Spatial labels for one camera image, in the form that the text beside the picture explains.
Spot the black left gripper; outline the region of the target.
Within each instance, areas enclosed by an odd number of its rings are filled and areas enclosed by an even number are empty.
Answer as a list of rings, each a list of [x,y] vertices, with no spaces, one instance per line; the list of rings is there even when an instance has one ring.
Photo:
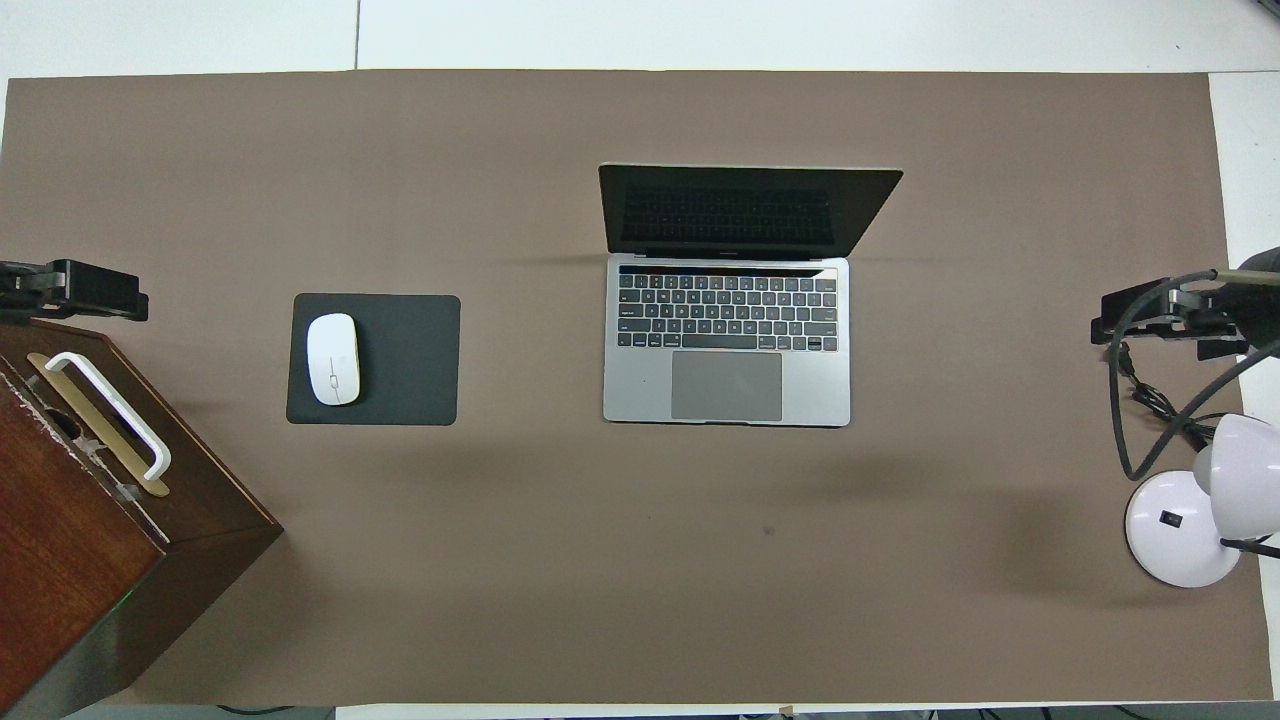
[[[148,296],[140,278],[88,263],[59,259],[45,266],[1,261],[1,322],[29,323],[46,316],[45,291],[52,316],[105,316],[128,322],[148,319]]]

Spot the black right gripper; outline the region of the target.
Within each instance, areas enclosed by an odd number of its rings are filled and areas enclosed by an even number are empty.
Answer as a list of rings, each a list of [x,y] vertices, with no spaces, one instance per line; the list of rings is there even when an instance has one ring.
[[[1279,249],[1272,247],[1248,258],[1229,279],[1229,272],[1216,272],[1216,290],[1196,290],[1199,304],[1185,313],[1172,301],[1179,284],[1143,297],[1170,278],[1162,278],[1106,293],[1100,300],[1100,316],[1091,322],[1093,345],[1124,345],[1134,340],[1158,338],[1167,342],[1196,343],[1203,360],[1245,355],[1261,350],[1276,357],[1277,350],[1265,347],[1279,332]],[[1134,305],[1129,323],[1120,332],[1120,320]]]

